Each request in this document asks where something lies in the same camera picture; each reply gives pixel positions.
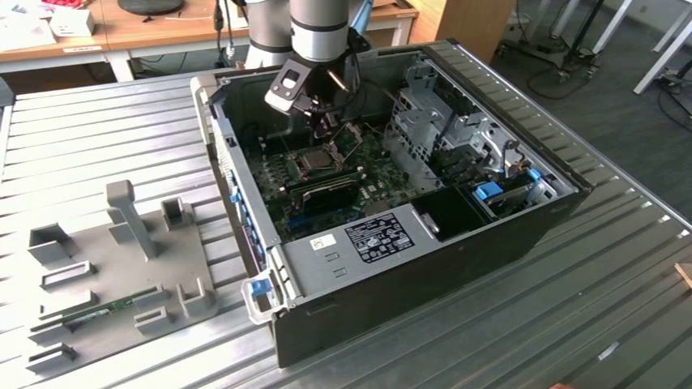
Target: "desk leg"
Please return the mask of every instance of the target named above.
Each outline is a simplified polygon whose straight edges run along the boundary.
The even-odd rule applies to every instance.
[[[105,60],[110,63],[112,72],[118,83],[134,80],[132,69],[129,69],[128,51],[109,51],[104,53]]]
[[[668,50],[664,52],[664,54],[660,56],[658,61],[653,65],[653,67],[649,70],[649,73],[644,76],[641,81],[638,82],[638,85],[634,87],[634,93],[640,94],[644,89],[649,86],[650,81],[656,78],[656,76],[660,74],[660,70],[666,65],[668,60],[677,52],[677,49],[680,49],[680,46],[686,41],[689,34],[692,33],[692,20],[688,22],[686,27],[684,28],[682,32],[680,32],[680,35],[677,36],[676,40],[672,42],[670,47],[668,47]]]
[[[406,45],[409,43],[410,25],[413,18],[401,18],[397,28],[393,30],[392,46]]]
[[[689,17],[689,13],[692,13],[692,5],[688,6],[688,9],[684,10],[682,14],[680,14],[680,16],[677,17],[677,20],[674,21],[674,23],[672,24],[670,28],[668,28],[668,31],[666,31],[666,34],[662,36],[662,38],[660,39],[658,41],[658,44],[656,45],[656,47],[653,48],[653,51],[656,53],[658,53],[661,50],[662,50],[662,46],[666,45],[668,41],[670,40],[672,38],[672,34],[674,34],[674,32],[677,31],[677,29],[680,28],[680,26],[682,25],[684,21],[688,19]]]
[[[622,2],[620,9],[614,13],[613,19],[609,21],[604,34],[601,35],[600,39],[597,40],[596,45],[593,46],[594,54],[598,54],[601,52],[601,50],[604,49],[605,45],[609,42],[609,38],[613,37],[614,30],[617,29],[622,19],[625,18],[626,9],[629,8],[630,5],[632,5],[632,0],[625,0],[625,2]]]
[[[569,4],[566,5],[566,8],[564,9],[562,17],[560,18],[560,21],[557,22],[557,26],[554,26],[554,29],[550,31],[550,36],[558,37],[562,35],[564,28],[566,27],[566,23],[569,22],[569,19],[572,19],[572,14],[574,13],[576,6],[580,5],[580,0],[569,0]]]

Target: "white label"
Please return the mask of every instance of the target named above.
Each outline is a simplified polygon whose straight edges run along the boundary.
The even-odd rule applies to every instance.
[[[70,47],[69,49],[62,49],[65,53],[81,53],[82,51],[101,51],[102,48],[100,46],[82,46],[82,47]]]
[[[310,246],[314,251],[322,249],[324,247],[329,247],[336,244],[334,235],[324,235],[322,237],[316,237],[310,240]]]

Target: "ribbed metal surface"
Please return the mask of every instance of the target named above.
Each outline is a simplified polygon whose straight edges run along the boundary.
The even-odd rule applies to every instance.
[[[14,161],[4,173],[12,180],[0,187],[8,196],[0,200],[2,232],[29,223],[21,215],[45,220],[70,216],[73,228],[102,222],[92,200],[100,183],[108,181],[104,177],[129,177],[145,197],[141,210],[166,195],[196,204],[224,306],[206,322],[45,386],[513,389],[545,388],[557,381],[577,388],[692,385],[692,292],[672,268],[692,259],[689,226],[462,50],[446,43],[433,47],[597,188],[526,258],[284,370],[276,367],[268,329],[246,320],[237,292],[242,265],[201,144],[185,124],[192,99],[180,97],[181,79],[20,98],[5,156]],[[136,96],[140,103],[132,106],[121,96]],[[104,110],[89,106],[90,101]],[[61,110],[74,113],[66,120],[30,120],[33,110],[40,118],[56,115],[58,104],[81,105],[84,113],[72,108]],[[32,156],[32,148],[45,154]],[[50,166],[34,158],[45,158]],[[50,176],[58,171],[68,173]],[[16,250],[13,236],[0,237],[5,254]],[[0,376],[26,380],[17,357],[26,341],[14,319],[21,312],[21,301],[14,300],[25,289],[18,262],[17,254],[0,259],[0,301],[6,303],[0,307]]]

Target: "motherboard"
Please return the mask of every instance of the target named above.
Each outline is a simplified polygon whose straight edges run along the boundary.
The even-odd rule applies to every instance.
[[[248,158],[274,227],[284,242],[370,216],[414,196],[408,174],[382,147],[381,131],[348,122],[313,145],[257,138]]]

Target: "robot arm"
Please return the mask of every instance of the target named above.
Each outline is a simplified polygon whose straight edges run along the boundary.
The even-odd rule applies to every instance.
[[[342,109],[334,105],[338,90],[348,93],[346,100],[354,98],[357,80],[349,87],[345,66],[350,56],[354,66],[352,54],[369,48],[360,33],[370,10],[372,0],[248,1],[248,67],[285,62],[265,94],[265,102],[274,109],[288,115],[314,115],[312,121],[318,123],[324,114]]]

